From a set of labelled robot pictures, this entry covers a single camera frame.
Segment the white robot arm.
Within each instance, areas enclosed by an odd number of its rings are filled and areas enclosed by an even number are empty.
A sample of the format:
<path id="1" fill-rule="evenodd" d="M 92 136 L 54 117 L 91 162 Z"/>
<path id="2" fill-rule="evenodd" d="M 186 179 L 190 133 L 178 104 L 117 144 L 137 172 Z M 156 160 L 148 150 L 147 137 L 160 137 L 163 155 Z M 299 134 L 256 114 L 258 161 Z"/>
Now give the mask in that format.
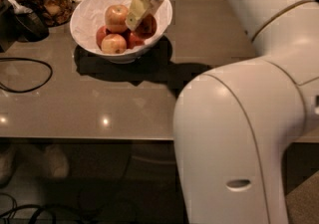
<path id="1" fill-rule="evenodd" d="M 319 4 L 228 0 L 255 58 L 181 91 L 174 151 L 189 224 L 289 224 L 286 148 L 318 125 Z"/>

